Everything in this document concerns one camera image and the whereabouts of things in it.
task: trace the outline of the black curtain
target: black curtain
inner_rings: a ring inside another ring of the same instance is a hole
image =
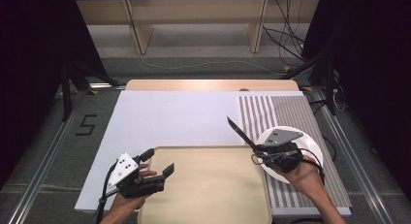
[[[349,6],[349,0],[320,0],[302,56],[318,54]],[[334,50],[339,85],[381,159],[411,201],[411,0],[357,0]],[[311,77],[323,79],[327,68]]]
[[[3,186],[47,116],[67,58],[106,72],[74,0],[0,0],[0,26]]]

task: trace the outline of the forearm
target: forearm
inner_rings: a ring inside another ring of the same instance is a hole
[[[310,196],[310,199],[315,207],[320,211],[325,223],[346,223],[326,191],[324,193],[316,194],[315,196],[312,195]]]
[[[106,215],[100,224],[122,224],[125,223],[133,214],[132,210],[125,210],[124,208],[114,208]]]

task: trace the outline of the gray ribbed mat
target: gray ribbed mat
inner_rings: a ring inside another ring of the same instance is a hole
[[[290,126],[309,135],[323,152],[326,187],[338,208],[351,208],[341,179],[332,162],[311,108],[303,96],[241,96],[238,97],[244,133],[255,143],[260,134],[273,126]],[[315,208],[288,183],[267,174],[272,210],[279,208]]]

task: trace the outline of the human hand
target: human hand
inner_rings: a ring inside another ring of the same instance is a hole
[[[303,159],[315,163],[315,160],[307,155]],[[325,187],[320,178],[319,172],[314,165],[308,163],[299,163],[299,165],[288,174],[276,171],[279,175],[285,177],[291,185],[299,192],[311,198],[315,194],[324,193]]]
[[[148,164],[140,164],[140,169],[145,169],[148,167]],[[156,176],[157,172],[155,171],[143,171],[140,172],[140,176]],[[103,219],[101,223],[104,224],[114,224],[114,223],[124,223],[127,219],[133,214],[135,209],[141,208],[145,203],[145,199],[150,195],[143,197],[130,199],[124,198],[120,193],[115,195],[114,201],[112,202],[110,212]]]
[[[303,159],[315,162],[309,156],[304,155]],[[345,224],[341,217],[323,181],[320,178],[317,168],[308,163],[299,163],[299,165],[288,174],[276,171],[279,175],[284,176],[293,185],[297,191],[307,196],[320,211],[325,223]]]

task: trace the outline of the table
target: table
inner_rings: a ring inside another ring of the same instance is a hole
[[[239,91],[242,88],[250,91]],[[265,107],[263,114],[258,107]],[[159,145],[244,145],[228,126],[226,115],[254,142],[262,131],[278,125],[292,126],[311,136],[323,152],[326,187],[332,200],[342,215],[351,215],[351,202],[311,108],[292,80],[130,81],[117,101],[76,209],[97,207],[100,192],[93,195],[95,184],[103,184],[106,168],[125,148],[133,155]],[[319,214],[311,202],[289,184],[269,176],[267,183],[273,215]],[[106,208],[110,208],[110,203],[108,201]]]

